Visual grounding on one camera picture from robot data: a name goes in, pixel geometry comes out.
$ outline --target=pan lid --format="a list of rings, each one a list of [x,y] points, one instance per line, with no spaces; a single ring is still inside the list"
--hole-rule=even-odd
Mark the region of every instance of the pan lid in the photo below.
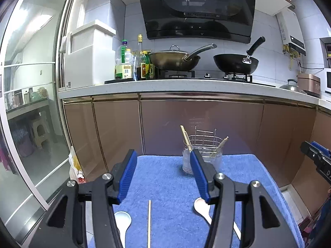
[[[185,52],[185,51],[181,51],[179,46],[173,44],[169,50],[160,50],[160,51],[157,51],[157,52],[153,52],[153,53],[170,53],[170,54],[182,54],[182,55],[188,55],[189,52]]]
[[[295,79],[288,79],[287,80],[287,84],[286,85],[282,85],[279,88],[288,89],[288,90],[291,90],[291,91],[296,91],[296,92],[300,92],[300,93],[306,94],[306,92],[304,92],[303,90],[301,90],[297,86],[297,81]]]

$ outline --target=sliding glass door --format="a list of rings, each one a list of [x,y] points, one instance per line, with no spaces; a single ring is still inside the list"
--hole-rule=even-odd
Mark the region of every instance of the sliding glass door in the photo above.
[[[69,179],[55,77],[69,2],[18,0],[2,40],[0,218],[20,244]]]

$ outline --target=wire utensil holder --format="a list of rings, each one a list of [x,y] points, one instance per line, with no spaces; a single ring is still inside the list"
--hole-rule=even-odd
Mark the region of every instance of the wire utensil holder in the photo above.
[[[192,147],[198,149],[203,158],[215,157],[217,148],[223,140],[216,136],[216,129],[214,131],[202,131],[197,130],[196,126],[194,135],[190,135],[188,138]]]

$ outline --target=brown cabinet door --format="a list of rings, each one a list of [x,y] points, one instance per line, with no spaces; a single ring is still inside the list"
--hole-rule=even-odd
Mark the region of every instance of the brown cabinet door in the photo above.
[[[311,141],[316,141],[331,150],[331,117],[317,112]],[[299,193],[311,215],[324,203],[329,183],[316,172],[314,162],[305,156],[304,161],[294,177],[293,187]]]
[[[316,110],[298,108],[289,150],[279,171],[280,187],[290,184],[297,174],[305,155],[300,151],[301,143],[309,141],[312,136]]]
[[[263,105],[220,101],[151,100],[141,102],[146,155],[182,156],[180,125],[189,135],[214,131],[229,141],[224,154],[255,153]]]
[[[279,170],[290,147],[296,118],[297,107],[264,105],[255,155],[267,168],[278,186],[284,183]]]
[[[94,123],[92,103],[64,105],[72,144],[88,181],[107,172]]]
[[[138,101],[94,102],[101,148],[109,170],[129,149],[143,154]]]

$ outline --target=gas stove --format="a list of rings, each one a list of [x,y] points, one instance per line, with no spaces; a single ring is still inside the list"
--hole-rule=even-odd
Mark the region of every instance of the gas stove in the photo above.
[[[252,75],[228,75],[225,74],[223,77],[224,80],[231,80],[231,81],[237,81],[237,82],[246,82],[246,83],[252,83],[253,82],[253,76]]]

